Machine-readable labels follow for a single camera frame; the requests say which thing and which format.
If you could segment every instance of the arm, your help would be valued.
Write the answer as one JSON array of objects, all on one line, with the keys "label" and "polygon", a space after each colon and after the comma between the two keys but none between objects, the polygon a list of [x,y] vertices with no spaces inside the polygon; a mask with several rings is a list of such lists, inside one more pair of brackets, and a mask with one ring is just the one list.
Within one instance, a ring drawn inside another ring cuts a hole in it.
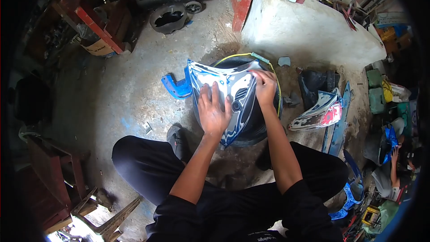
[{"label": "arm", "polygon": [[225,112],[221,110],[216,82],[212,85],[212,101],[208,92],[209,86],[205,84],[200,90],[197,105],[205,132],[202,141],[169,196],[156,208],[155,223],[146,226],[148,241],[188,242],[199,237],[202,223],[197,215],[196,203],[202,194],[212,155],[231,119],[231,103],[226,99]]},{"label": "arm", "polygon": [[289,229],[287,236],[297,241],[342,241],[342,234],[331,223],[327,208],[303,180],[300,165],[273,107],[276,76],[267,71],[253,71],[253,75],[266,122],[273,173],[282,194],[282,225]]},{"label": "arm", "polygon": [[394,147],[391,155],[391,186],[400,187],[400,178],[397,177],[397,158],[399,157],[399,147]]},{"label": "arm", "polygon": [[212,156],[231,119],[230,101],[225,99],[225,112],[221,110],[218,102],[218,83],[214,82],[212,85],[212,101],[209,99],[209,90],[207,84],[201,88],[197,106],[200,123],[205,132],[202,141],[170,190],[170,195],[193,204],[199,201]]},{"label": "arm", "polygon": [[300,165],[279,121],[273,98],[277,81],[275,74],[268,71],[253,71],[257,79],[257,99],[266,123],[269,151],[276,184],[281,194],[302,180]]}]

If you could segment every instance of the wooden stool leg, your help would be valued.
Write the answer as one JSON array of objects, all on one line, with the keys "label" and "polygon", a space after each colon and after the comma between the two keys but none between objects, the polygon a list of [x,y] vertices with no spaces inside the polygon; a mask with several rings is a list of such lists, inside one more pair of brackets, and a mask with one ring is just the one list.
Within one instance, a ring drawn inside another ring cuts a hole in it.
[{"label": "wooden stool leg", "polygon": [[121,236],[121,232],[120,231],[116,231],[115,233],[113,233],[110,238],[109,238],[109,242],[114,242],[118,237]]},{"label": "wooden stool leg", "polygon": [[96,232],[99,233],[105,241],[110,241],[113,237],[115,230],[123,223],[123,221],[133,212],[133,210],[140,204],[140,199],[136,198],[128,206],[123,208],[118,214],[113,216],[110,220],[97,228]]},{"label": "wooden stool leg", "polygon": [[86,196],[85,182],[83,180],[82,167],[79,158],[72,156],[73,175],[75,176],[76,187],[78,189],[79,197],[83,200]]},{"label": "wooden stool leg", "polygon": [[92,189],[88,195],[82,199],[82,201],[76,205],[76,207],[70,211],[70,215],[71,216],[78,216],[79,215],[79,211],[83,208],[83,206],[85,205],[85,203],[88,202],[88,200],[91,198],[91,196],[94,194],[95,190],[97,190],[97,187],[94,187],[94,189]]}]

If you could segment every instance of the hydro dipped panel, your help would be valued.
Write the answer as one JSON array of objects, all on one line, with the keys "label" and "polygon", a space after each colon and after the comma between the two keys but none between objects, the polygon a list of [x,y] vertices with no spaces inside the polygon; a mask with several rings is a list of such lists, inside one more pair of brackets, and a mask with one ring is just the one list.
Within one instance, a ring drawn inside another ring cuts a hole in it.
[{"label": "hydro dipped panel", "polygon": [[332,93],[318,91],[318,101],[309,110],[295,118],[288,127],[291,131],[312,130],[321,127],[320,122],[324,114],[338,99],[339,89],[335,88]]},{"label": "hydro dipped panel", "polygon": [[191,87],[193,88],[193,101],[196,106],[200,96],[200,88],[207,83],[212,88],[212,83],[217,82],[219,87],[219,102],[224,107],[227,96],[232,99],[232,118],[221,138],[221,144],[230,145],[244,130],[250,121],[256,98],[256,80],[247,72],[250,69],[262,69],[259,60],[254,60],[244,65],[221,69],[205,66],[188,59]]}]

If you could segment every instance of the green container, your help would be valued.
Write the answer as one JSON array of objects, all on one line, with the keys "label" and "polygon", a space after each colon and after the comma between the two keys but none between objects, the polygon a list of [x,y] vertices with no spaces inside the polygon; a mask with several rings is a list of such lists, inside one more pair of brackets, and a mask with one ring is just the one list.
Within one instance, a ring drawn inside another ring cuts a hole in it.
[{"label": "green container", "polygon": [[367,80],[369,81],[369,88],[382,87],[382,77],[379,69],[372,69],[366,71]]},{"label": "green container", "polygon": [[380,114],[385,111],[384,89],[369,89],[369,104],[372,114]]}]

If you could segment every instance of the hand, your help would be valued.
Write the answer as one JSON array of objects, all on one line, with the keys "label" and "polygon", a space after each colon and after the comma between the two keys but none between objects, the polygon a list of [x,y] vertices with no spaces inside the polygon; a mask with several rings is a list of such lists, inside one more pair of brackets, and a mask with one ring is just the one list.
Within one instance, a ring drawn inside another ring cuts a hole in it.
[{"label": "hand", "polygon": [[273,107],[273,99],[275,97],[278,82],[276,75],[264,70],[250,70],[252,75],[257,79],[256,95],[261,109],[265,107]]},{"label": "hand", "polygon": [[200,89],[200,97],[197,108],[199,109],[199,117],[205,135],[211,135],[221,140],[222,133],[227,129],[231,119],[231,102],[229,97],[225,98],[225,112],[221,110],[221,105],[218,102],[219,89],[218,83],[212,84],[212,101],[209,99],[210,88],[204,84]]},{"label": "hand", "polygon": [[393,153],[391,154],[391,163],[397,164],[397,158],[399,157],[399,147],[395,146],[393,148]]}]

